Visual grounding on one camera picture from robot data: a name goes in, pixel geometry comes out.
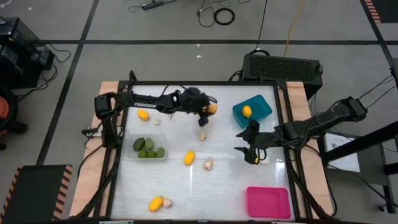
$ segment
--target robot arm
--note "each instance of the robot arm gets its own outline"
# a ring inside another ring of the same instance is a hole
[[[242,137],[249,143],[250,148],[236,147],[244,153],[245,161],[250,164],[258,164],[255,150],[265,150],[268,147],[289,146],[301,149],[313,136],[332,128],[344,121],[362,121],[368,110],[358,99],[352,97],[339,100],[328,110],[319,113],[304,121],[293,121],[274,127],[273,133],[260,133],[260,125],[255,120],[250,120],[249,126],[236,137]]]
[[[119,103],[115,109],[112,109],[112,98]],[[165,114],[178,111],[198,114],[199,126],[203,127],[208,123],[208,117],[216,113],[216,105],[211,105],[211,102],[217,103],[217,100],[201,93],[197,88],[185,88],[183,93],[176,90],[160,96],[137,95],[133,91],[106,93],[95,98],[95,115],[102,121],[103,146],[114,148],[120,146],[121,143],[114,119],[125,106],[150,108]]]

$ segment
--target gray floor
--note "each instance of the gray floor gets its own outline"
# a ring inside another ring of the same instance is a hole
[[[237,0],[231,0],[236,20],[226,27],[214,25],[203,28],[198,25],[196,15],[201,4],[199,0],[180,0],[150,11],[127,11],[127,7],[143,2],[100,0],[87,39],[254,40],[259,32],[265,3],[252,1],[240,5]],[[79,40],[92,3],[93,0],[14,0],[4,8],[0,7],[0,15],[19,16],[41,39]],[[298,4],[299,0],[269,0],[262,39],[285,40]],[[210,15],[203,14],[201,20],[206,24],[211,22]],[[398,40],[398,24],[377,26],[385,40]],[[305,1],[292,39],[377,40],[358,0]],[[66,44],[56,47],[73,53],[77,48],[76,45]],[[281,56],[285,46],[259,47],[267,49],[271,55]],[[227,80],[241,68],[243,55],[253,48],[250,44],[85,44],[45,164],[72,164],[78,167],[85,141],[80,131],[91,123],[93,98],[98,94],[102,81],[125,80],[130,69],[135,71],[139,80]],[[391,45],[389,50],[393,57],[398,57],[398,46]],[[340,98],[358,97],[389,75],[388,62],[378,45],[291,45],[288,56],[317,59],[323,64],[324,85],[318,92],[317,111],[327,109]],[[0,198],[5,198],[16,167],[35,164],[72,58],[57,64],[58,78],[48,89],[33,93],[20,104],[18,118],[29,125],[29,131],[1,138],[1,142],[7,142],[9,149],[0,152]],[[369,105],[391,86],[394,86],[392,82],[363,98],[364,105]],[[369,110],[367,119],[360,123],[342,124],[339,130],[363,135],[396,121],[397,97],[397,91],[392,90]],[[392,142],[385,146],[395,149]],[[386,151],[386,156],[387,162],[398,162],[398,153]],[[361,182],[336,172],[329,172],[328,175],[336,195],[339,218],[354,222],[396,223],[398,216],[379,212],[376,205],[382,200]],[[398,177],[392,176],[391,182],[398,201]],[[75,184],[76,175],[72,178],[64,217],[67,217]]]

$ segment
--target teal container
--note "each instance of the teal container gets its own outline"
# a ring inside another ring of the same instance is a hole
[[[250,106],[251,108],[252,113],[250,118],[245,118],[242,115],[243,106],[246,105]],[[260,121],[268,117],[268,115],[272,113],[272,109],[268,105],[264,97],[262,97],[261,95],[257,95],[248,100],[243,101],[240,104],[233,106],[232,113],[234,115],[236,122],[238,122],[239,126],[241,128],[246,128],[246,126],[249,125],[250,119],[255,119],[256,121]]]

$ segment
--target floor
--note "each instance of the floor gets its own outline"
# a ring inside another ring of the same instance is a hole
[[[200,0],[179,0],[150,11],[127,11],[129,6],[144,2],[149,0],[0,0],[0,15],[20,17],[42,40],[72,52],[68,61],[56,63],[58,77],[48,89],[20,103],[18,119],[29,125],[28,132],[1,138],[8,149],[0,152],[0,198],[6,197],[18,166],[36,164],[38,158],[44,164],[79,166],[85,141],[80,131],[91,123],[93,98],[102,81],[126,80],[131,69],[139,80],[227,80],[240,69],[244,54],[254,48],[265,4],[264,0],[246,4],[230,0],[236,20],[229,26],[204,28],[196,15]],[[269,0],[261,49],[283,55],[284,40],[299,3]],[[338,99],[362,95],[389,76],[389,60],[398,57],[398,24],[374,23],[364,5],[364,0],[304,2],[287,56],[323,64],[324,84],[318,92],[317,111]],[[220,20],[227,17],[220,14]],[[211,23],[209,11],[201,15],[201,22]],[[66,57],[60,52],[57,55]],[[394,85],[390,82],[375,89],[362,99],[363,104],[370,105]],[[393,89],[370,108],[364,121],[341,124],[339,130],[364,135],[396,121],[397,97]],[[385,147],[396,150],[393,142]],[[39,157],[42,149],[48,149],[47,155]],[[386,159],[398,162],[398,153],[386,151]],[[338,218],[396,223],[398,216],[379,212],[377,205],[382,200],[359,180],[334,172],[328,176]],[[398,186],[398,176],[391,176],[391,182]],[[75,186],[74,175],[65,218]],[[393,191],[398,201],[398,188]]]

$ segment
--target black mat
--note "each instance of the black mat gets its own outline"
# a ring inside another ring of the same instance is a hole
[[[372,0],[381,23],[398,23],[398,0]]]
[[[61,219],[72,167],[18,168],[0,215],[0,223],[33,223]]]

